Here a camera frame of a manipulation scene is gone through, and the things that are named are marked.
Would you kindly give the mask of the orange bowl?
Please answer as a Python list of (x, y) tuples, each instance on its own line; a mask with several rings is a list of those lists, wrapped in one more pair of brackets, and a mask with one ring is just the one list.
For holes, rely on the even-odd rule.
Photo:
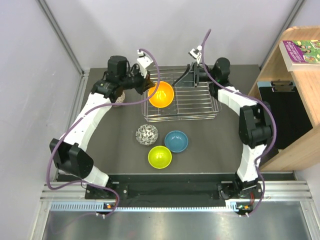
[(174, 97), (173, 87), (169, 83), (161, 81), (155, 94), (149, 98), (149, 102), (156, 108), (166, 108), (173, 102)]

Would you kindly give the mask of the red floral patterned bowl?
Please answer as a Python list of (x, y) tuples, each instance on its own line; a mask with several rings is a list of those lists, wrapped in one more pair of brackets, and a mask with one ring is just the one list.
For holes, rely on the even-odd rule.
[(125, 101), (125, 98), (126, 98), (126, 94), (125, 92), (123, 91), (121, 96), (119, 96), (117, 99), (116, 99), (116, 102), (115, 102), (115, 105), (113, 105), (114, 108), (117, 108), (117, 107), (120, 107), (121, 104)]

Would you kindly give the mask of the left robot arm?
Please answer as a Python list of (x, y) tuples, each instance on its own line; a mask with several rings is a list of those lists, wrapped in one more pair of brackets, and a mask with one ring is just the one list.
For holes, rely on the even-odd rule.
[(138, 50), (138, 58), (130, 65), (126, 57), (111, 56), (107, 69), (93, 86), (87, 101), (71, 127), (59, 138), (52, 139), (49, 147), (49, 163), (67, 174), (96, 186), (96, 192), (102, 198), (109, 198), (114, 191), (110, 177), (94, 165), (94, 160), (87, 154), (90, 139), (100, 121), (125, 90), (134, 89), (143, 94), (155, 86), (150, 80), (149, 68), (156, 65), (155, 58), (146, 50)]

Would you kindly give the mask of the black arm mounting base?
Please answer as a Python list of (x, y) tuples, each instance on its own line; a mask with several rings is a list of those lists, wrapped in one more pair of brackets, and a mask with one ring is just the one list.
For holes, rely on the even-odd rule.
[(241, 183), (234, 173), (112, 174), (107, 187), (119, 195), (121, 207), (211, 206), (223, 200), (252, 201), (262, 187)]

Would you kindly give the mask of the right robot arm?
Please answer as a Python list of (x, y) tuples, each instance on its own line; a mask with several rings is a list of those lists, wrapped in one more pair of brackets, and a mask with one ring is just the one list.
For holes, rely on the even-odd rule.
[(230, 61), (225, 57), (218, 58), (213, 67), (193, 62), (172, 84), (174, 88), (196, 88), (200, 82), (207, 82), (210, 95), (239, 116), (238, 135), (243, 144), (241, 161), (232, 183), (217, 185), (224, 200), (234, 196), (245, 198), (257, 189), (261, 155), (273, 133), (268, 112), (256, 101), (236, 93), (229, 81), (230, 72)]

